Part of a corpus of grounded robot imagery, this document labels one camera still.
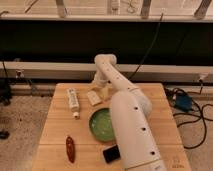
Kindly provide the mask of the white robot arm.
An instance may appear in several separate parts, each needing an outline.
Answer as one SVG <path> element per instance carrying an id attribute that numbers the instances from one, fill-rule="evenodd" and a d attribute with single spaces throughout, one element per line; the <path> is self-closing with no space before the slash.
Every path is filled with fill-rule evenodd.
<path id="1" fill-rule="evenodd" d="M 110 81 L 117 90 L 111 97 L 110 119 L 125 171 L 167 171 L 146 116 L 152 103 L 142 90 L 120 73 L 114 54 L 94 58 L 93 83 L 105 87 Z"/>

